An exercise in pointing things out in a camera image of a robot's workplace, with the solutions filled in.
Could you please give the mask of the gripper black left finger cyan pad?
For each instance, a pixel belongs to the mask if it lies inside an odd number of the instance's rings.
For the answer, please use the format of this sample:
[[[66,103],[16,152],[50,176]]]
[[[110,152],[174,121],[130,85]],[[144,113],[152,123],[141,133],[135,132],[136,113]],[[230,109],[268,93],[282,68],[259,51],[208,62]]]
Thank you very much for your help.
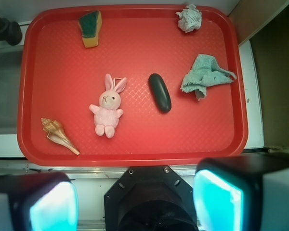
[[[0,176],[0,231],[75,231],[76,187],[64,173]]]

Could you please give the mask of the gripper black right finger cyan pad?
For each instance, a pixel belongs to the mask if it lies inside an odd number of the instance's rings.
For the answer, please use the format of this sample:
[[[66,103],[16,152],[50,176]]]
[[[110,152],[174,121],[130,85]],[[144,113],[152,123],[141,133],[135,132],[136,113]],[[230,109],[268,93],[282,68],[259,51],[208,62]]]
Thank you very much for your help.
[[[193,202],[207,231],[289,231],[289,154],[205,158]]]

